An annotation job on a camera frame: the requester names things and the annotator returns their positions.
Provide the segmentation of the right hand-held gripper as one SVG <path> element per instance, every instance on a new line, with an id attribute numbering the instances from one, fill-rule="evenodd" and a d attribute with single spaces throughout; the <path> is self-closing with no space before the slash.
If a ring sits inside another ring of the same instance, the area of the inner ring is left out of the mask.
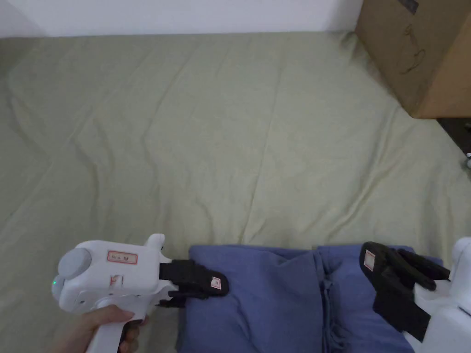
<path id="1" fill-rule="evenodd" d="M 416 353 L 471 350 L 471 239 L 459 239 L 446 269 L 405 249 L 362 244 L 359 265 L 375 289 L 373 310 Z"/>

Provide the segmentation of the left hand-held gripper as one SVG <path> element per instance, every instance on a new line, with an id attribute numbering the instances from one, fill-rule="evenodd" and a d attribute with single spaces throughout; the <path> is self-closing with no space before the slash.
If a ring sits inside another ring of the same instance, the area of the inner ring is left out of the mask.
<path id="1" fill-rule="evenodd" d="M 116 305 L 134 313 L 127 323 L 100 326 L 86 353 L 117 353 L 125 330 L 155 307 L 184 308 L 189 298 L 228 295 L 227 277 L 193 260 L 172 261 L 175 285 L 160 279 L 160 265 L 171 261 L 162 254 L 164 242 L 160 233 L 143 245 L 91 240 L 63 255 L 52 282 L 53 296 L 62 310 L 82 316 Z"/>

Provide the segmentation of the person's left hand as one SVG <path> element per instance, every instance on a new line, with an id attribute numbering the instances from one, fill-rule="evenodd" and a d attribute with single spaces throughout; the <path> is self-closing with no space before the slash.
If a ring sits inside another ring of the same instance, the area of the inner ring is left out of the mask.
<path id="1" fill-rule="evenodd" d="M 85 353 L 96 331 L 102 325 L 127 323 L 134 313 L 122 310 L 116 305 L 96 309 L 82 315 L 72 329 L 60 338 L 49 350 L 51 353 Z M 149 317 L 132 322 L 125 330 L 124 339 L 117 348 L 118 353 L 134 353 L 138 349 L 140 327 L 146 325 Z"/>

